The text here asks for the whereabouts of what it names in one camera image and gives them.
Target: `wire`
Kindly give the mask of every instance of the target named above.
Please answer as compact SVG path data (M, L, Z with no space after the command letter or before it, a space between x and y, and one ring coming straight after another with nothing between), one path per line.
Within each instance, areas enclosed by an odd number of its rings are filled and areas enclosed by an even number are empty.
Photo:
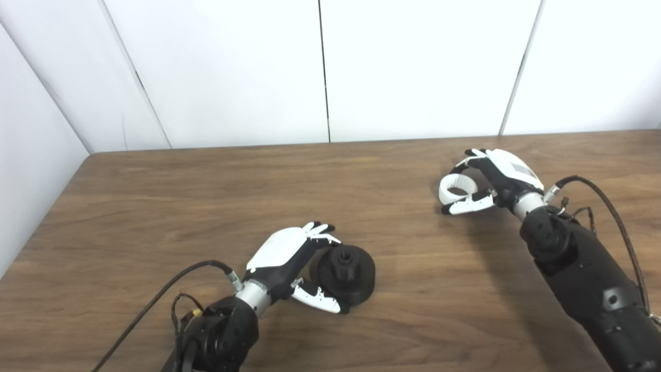
M582 208L576 209L576 212L574 212L574 214L572 214L570 216L570 219L571 220L576 219L576 216L578 216L578 214L581 213L584 210L588 211L588 216L590 217L590 231L592 231L596 235L597 234L597 229L594 226L594 214L592 213L592 208L582 207Z
M200 311L204 311L204 308L200 304L199 301L195 299L195 297L187 294L187 293L179 293L175 299L172 301L172 306L170 307L170 317L172 318L172 324L175 326L175 371L178 371L179 365L181 363L181 342L182 342L182 332L183 332L183 324L181 327L179 326L179 318L176 316L176 304L179 302L180 299L186 297L187 299L190 299L195 303L195 306L200 309Z
M599 195L600 198L602 198L603 203L606 204L606 207L608 208L608 211L610 211L610 213L613 215L613 218L615 219L615 223L617 223L617 227L619 228L620 233L622 233L622 239L624 239L624 244L627 247L629 257L631 258L631 263L633 264L633 270L636 273L636 280L638 281L638 289L641 292L642 305L644 306L647 314L651 314L650 303L647 297L647 287L645 286L645 280L642 277L641 265L638 262L636 251L633 249L631 239L629 239L629 233L627 233L627 229L624 227L624 222L622 222L622 218L615 210L613 203L611 203L608 197L606 197L606 194L604 194L603 191L599 187L597 187L597 185L592 183L589 179L583 178L579 175L571 175L556 182L555 185L559 189L562 189L567 183L574 181L582 182L587 186L589 186L592 190L594 190L594 192L597 193L597 195Z
M112 347L108 350L106 355L104 355L103 358L101 358L101 360L97 364L97 366L94 367L92 372L98 372L98 370L101 369L101 367L103 367L103 365L108 361L108 359L110 359L110 356L112 356L112 354L115 352L115 350L117 350L117 348L120 346L120 344L124 341L126 336L128 336L128 334L131 333L131 331L136 327L137 323L145 316L145 314L147 314L149 309L151 309L156 304L156 302L165 294L165 292L167 292L167 290L170 289L170 287L172 287L184 275L190 273L191 271L193 271L195 269L199 269L200 267L204 267L204 266L218 267L219 269L222 269L227 276L230 276L232 273L234 273L232 268L225 265L223 262L211 259L209 261L202 261L202 262L195 263L194 265L188 266L186 269L181 271L179 274L175 275L172 279L170 279L169 282L167 282L163 286L163 288L161 288L161 290L154 296L154 298L151 299L151 301L149 301L149 303L147 303L145 308L143 308L142 311L140 311L137 314L136 318L133 319L133 321L131 322L131 324L128 325L128 327L126 327L126 329L122 332L122 334L117 339L117 341L115 341L115 343L112 345Z

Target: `silver cylinder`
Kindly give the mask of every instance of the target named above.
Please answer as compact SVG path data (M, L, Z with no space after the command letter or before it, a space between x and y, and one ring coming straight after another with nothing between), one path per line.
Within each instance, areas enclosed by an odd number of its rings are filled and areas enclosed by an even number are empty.
M243 290L238 292L236 296L250 305L257 314L257 318L259 318L271 306L271 296L268 294L268 289L262 283L252 279L244 284Z
M544 207L546 204L540 194L534 192L527 193L514 205L514 215L523 221L529 212L539 207Z

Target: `black robotic forearm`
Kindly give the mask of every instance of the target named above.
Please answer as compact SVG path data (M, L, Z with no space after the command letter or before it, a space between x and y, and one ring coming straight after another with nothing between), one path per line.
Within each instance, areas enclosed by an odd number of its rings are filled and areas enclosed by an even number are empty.
M593 232L539 207L524 218L520 236L564 311L614 372L661 372L661 332Z

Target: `robot finger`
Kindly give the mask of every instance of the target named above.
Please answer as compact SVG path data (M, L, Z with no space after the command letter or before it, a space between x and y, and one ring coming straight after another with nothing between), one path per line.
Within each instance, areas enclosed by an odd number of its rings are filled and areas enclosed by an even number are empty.
M441 208L441 213L462 214L491 208L496 205L494 194L495 192L492 189L480 190L461 200L444 205Z

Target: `connector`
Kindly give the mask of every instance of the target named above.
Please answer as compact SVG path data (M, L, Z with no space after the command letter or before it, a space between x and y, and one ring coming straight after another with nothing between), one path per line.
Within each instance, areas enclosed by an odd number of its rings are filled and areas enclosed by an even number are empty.
M542 200L544 203L549 204L553 198L555 198L555 195L560 192L560 187L557 187L556 185L551 186L551 188L544 194L544 197Z
M243 283L234 271L227 274L227 278L229 279L229 282L232 283L232 286L237 293L243 291Z

